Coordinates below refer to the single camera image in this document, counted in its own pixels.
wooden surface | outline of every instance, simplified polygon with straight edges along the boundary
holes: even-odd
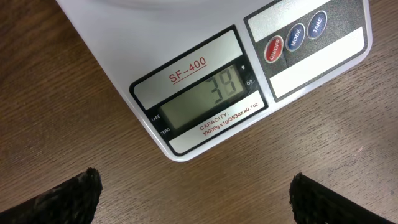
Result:
[[[0,211],[95,167],[93,223],[293,223],[303,172],[398,223],[398,4],[360,65],[186,163],[168,160],[55,1],[0,3]]]

blue button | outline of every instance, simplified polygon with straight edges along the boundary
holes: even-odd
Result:
[[[303,24],[294,25],[286,37],[286,48],[288,51],[299,49],[305,38],[305,27]]]
[[[328,23],[328,16],[325,11],[315,13],[308,25],[308,37],[312,40],[320,37]]]

scale body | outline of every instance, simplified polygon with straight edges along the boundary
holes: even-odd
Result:
[[[164,154],[187,161],[361,62],[368,0],[57,0]]]

white strip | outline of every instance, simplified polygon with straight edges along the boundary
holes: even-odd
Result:
[[[263,107],[264,102],[261,99],[261,95],[256,91],[233,106],[169,141],[169,143],[177,153],[184,153]]]
[[[134,88],[134,93],[144,108],[149,109],[242,54],[231,30],[144,80]]]
[[[301,62],[278,73],[270,79],[276,97],[283,96],[350,58],[360,52],[364,45],[363,29],[360,27]]]
[[[289,25],[330,0],[283,0],[248,20],[254,41]]]

black object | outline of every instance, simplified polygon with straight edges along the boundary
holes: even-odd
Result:
[[[101,191],[100,174],[88,168],[44,194],[0,213],[0,223],[89,224]]]
[[[302,174],[290,185],[290,204],[298,224],[393,224]]]

